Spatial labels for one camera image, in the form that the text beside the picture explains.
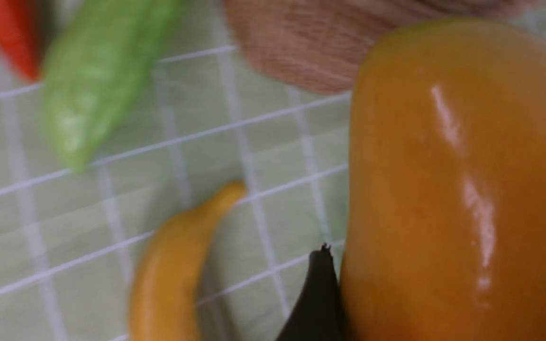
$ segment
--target green pea pod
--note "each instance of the green pea pod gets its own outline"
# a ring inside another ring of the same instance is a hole
[[[45,63],[43,122],[74,172],[127,117],[182,0],[84,0]]]

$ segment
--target banana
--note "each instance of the banana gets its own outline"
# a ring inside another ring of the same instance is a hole
[[[130,294],[132,341],[199,341],[195,298],[219,221],[246,193],[232,181],[210,199],[169,219],[152,237]]]

